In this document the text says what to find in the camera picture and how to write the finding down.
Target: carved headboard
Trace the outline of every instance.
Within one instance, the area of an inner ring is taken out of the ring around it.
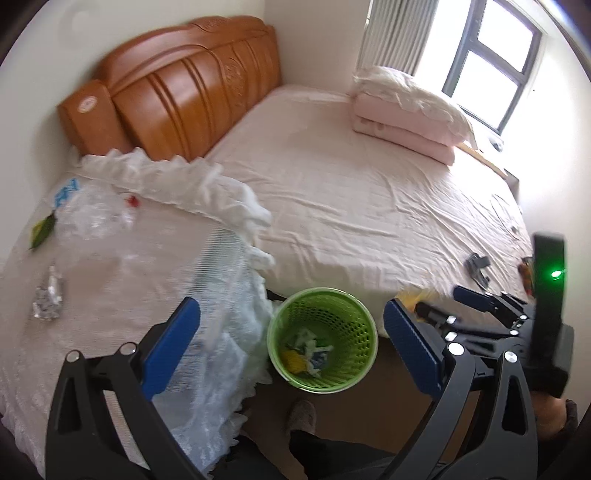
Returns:
[[[83,155],[142,147],[153,160],[191,161],[279,84],[272,27],[203,17],[121,45],[58,110]]]

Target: mattress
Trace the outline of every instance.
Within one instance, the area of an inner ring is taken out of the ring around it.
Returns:
[[[517,271],[531,242],[507,184],[456,149],[445,166],[352,130],[350,99],[300,86],[274,90],[206,156],[252,187],[273,223],[267,288],[328,286],[359,298],[386,335],[385,303],[405,288],[477,288],[464,261],[491,259],[491,290],[525,298]]]

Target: white pillow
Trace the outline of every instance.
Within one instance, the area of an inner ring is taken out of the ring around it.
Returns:
[[[421,87],[412,75],[388,67],[359,69],[353,75],[352,96],[360,93],[397,103],[408,112],[445,123],[453,135],[462,137],[476,147],[472,124],[462,109],[447,95]]]

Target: aluminum foil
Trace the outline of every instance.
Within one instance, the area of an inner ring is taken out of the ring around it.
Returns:
[[[60,316],[63,297],[61,276],[52,265],[49,267],[47,288],[37,287],[33,300],[33,316],[40,320],[53,320]]]

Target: bolt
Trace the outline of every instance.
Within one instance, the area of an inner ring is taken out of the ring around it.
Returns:
[[[459,343],[450,343],[447,346],[447,349],[450,351],[452,355],[461,356],[464,354],[464,347]]]
[[[78,350],[72,350],[66,355],[66,361],[73,364],[80,358],[80,352]]]
[[[514,364],[517,361],[517,355],[513,352],[506,351],[505,360],[507,360],[510,364]]]
[[[135,343],[127,342],[121,345],[121,348],[119,348],[119,353],[121,355],[131,355],[132,353],[135,353],[137,347],[138,346]]]

